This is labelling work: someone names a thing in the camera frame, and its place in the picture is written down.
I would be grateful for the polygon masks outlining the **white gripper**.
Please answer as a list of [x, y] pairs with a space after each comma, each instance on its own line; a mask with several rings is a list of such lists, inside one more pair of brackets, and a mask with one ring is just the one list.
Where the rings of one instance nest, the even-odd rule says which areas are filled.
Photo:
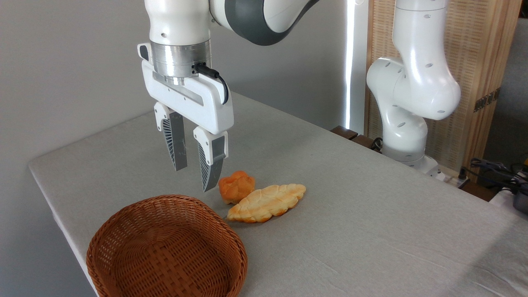
[[228, 132], [234, 125], [233, 105], [225, 100], [225, 88], [204, 74], [187, 78], [165, 77], [153, 67], [151, 46], [140, 43], [144, 82], [154, 105], [157, 129], [163, 133], [174, 169], [187, 167], [184, 118], [198, 127], [193, 135], [198, 143], [200, 174], [204, 192], [217, 186], [223, 160], [228, 157]]

